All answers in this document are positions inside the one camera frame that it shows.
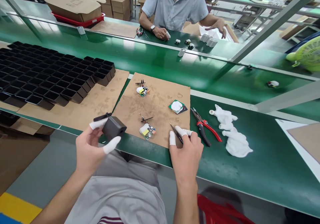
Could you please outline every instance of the gray floor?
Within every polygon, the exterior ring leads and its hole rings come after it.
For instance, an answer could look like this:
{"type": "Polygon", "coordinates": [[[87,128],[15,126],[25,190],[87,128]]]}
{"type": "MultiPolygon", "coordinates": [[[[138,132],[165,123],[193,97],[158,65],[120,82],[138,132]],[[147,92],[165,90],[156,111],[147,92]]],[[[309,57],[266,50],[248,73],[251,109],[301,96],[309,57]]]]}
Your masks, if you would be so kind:
{"type": "MultiPolygon", "coordinates": [[[[76,136],[56,130],[51,142],[7,192],[40,208],[45,207],[76,166],[76,136]]],[[[159,167],[158,179],[168,223],[173,221],[176,183],[171,168],[159,167]]],[[[199,193],[218,204],[230,203],[257,224],[283,224],[284,208],[261,199],[198,179],[199,193]]]]}

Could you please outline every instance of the pliers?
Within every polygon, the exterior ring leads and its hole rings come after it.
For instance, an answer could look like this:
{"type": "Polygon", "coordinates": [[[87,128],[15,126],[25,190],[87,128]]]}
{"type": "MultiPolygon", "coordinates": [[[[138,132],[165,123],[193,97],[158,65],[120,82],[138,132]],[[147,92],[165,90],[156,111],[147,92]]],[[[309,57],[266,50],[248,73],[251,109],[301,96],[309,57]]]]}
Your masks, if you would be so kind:
{"type": "Polygon", "coordinates": [[[208,128],[217,138],[217,140],[219,142],[222,142],[221,138],[219,137],[219,135],[216,133],[215,130],[213,130],[213,128],[208,124],[208,122],[206,120],[203,120],[201,118],[201,116],[199,115],[199,113],[195,110],[195,108],[192,108],[191,109],[193,115],[195,116],[195,118],[197,119],[197,126],[198,126],[198,129],[199,129],[199,132],[200,132],[200,136],[202,137],[203,141],[205,142],[205,144],[210,147],[211,146],[211,143],[210,141],[207,139],[206,137],[206,134],[204,132],[204,127],[205,126],[206,128],[208,128]]]}

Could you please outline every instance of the cardboard sheet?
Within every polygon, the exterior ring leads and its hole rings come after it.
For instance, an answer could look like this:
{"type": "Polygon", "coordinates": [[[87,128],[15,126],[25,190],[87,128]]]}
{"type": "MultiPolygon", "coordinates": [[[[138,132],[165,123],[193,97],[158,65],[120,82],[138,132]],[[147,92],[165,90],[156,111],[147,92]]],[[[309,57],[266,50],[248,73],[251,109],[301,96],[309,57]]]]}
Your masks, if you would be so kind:
{"type": "Polygon", "coordinates": [[[83,131],[93,118],[113,111],[128,75],[128,71],[117,69],[106,87],[96,84],[81,104],[55,105],[50,111],[26,104],[17,113],[83,131]]]}
{"type": "Polygon", "coordinates": [[[288,132],[320,163],[320,123],[289,129],[288,132]]]}
{"type": "Polygon", "coordinates": [[[10,128],[30,135],[34,135],[39,130],[39,128],[41,128],[41,126],[42,124],[40,123],[21,117],[10,128]]]}
{"type": "Polygon", "coordinates": [[[154,117],[147,121],[156,129],[156,134],[149,141],[169,148],[169,131],[172,130],[169,122],[173,126],[190,129],[190,87],[135,73],[117,104],[113,116],[127,126],[126,133],[141,139],[144,139],[139,133],[139,129],[144,125],[141,117],[145,119],[154,117]],[[146,87],[150,90],[144,97],[136,92],[139,85],[135,83],[139,83],[141,79],[144,79],[146,87]],[[169,109],[168,106],[175,99],[184,103],[188,110],[176,114],[169,109]]]}
{"type": "Polygon", "coordinates": [[[96,26],[91,28],[91,31],[97,31],[127,38],[134,38],[137,34],[137,27],[126,24],[101,21],[96,26]]]}
{"type": "Polygon", "coordinates": [[[13,112],[17,112],[20,109],[18,107],[12,106],[10,104],[6,104],[4,102],[0,102],[0,108],[8,109],[8,110],[13,111],[13,112]]]}

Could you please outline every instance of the small circuit board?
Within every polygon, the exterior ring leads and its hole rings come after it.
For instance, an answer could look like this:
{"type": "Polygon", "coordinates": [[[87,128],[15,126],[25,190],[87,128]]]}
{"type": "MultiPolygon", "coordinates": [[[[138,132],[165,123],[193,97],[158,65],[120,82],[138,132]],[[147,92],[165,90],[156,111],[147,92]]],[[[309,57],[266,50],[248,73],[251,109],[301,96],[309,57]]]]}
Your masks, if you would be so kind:
{"type": "Polygon", "coordinates": [[[150,124],[146,123],[142,128],[140,128],[139,132],[148,141],[154,134],[156,134],[156,129],[150,124]]]}

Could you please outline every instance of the person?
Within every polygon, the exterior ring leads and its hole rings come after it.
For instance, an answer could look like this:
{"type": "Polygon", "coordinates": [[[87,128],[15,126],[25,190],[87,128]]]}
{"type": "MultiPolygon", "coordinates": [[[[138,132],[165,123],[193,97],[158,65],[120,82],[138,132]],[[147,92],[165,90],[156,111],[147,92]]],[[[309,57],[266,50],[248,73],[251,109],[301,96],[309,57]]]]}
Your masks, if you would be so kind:
{"type": "MultiPolygon", "coordinates": [[[[197,133],[176,129],[183,147],[177,148],[171,131],[170,155],[177,184],[173,223],[197,224],[196,174],[203,144],[197,133]]],[[[120,137],[98,147],[101,134],[101,127],[89,126],[76,138],[74,173],[32,224],[167,223],[155,164],[134,158],[127,162],[114,150],[120,137]]]]}
{"type": "Polygon", "coordinates": [[[209,14],[205,0],[146,0],[139,19],[144,29],[161,40],[169,40],[167,29],[182,32],[186,21],[192,24],[199,22],[209,27],[206,30],[217,28],[222,38],[226,38],[224,19],[209,14]],[[153,14],[154,23],[148,19],[153,14]]]}

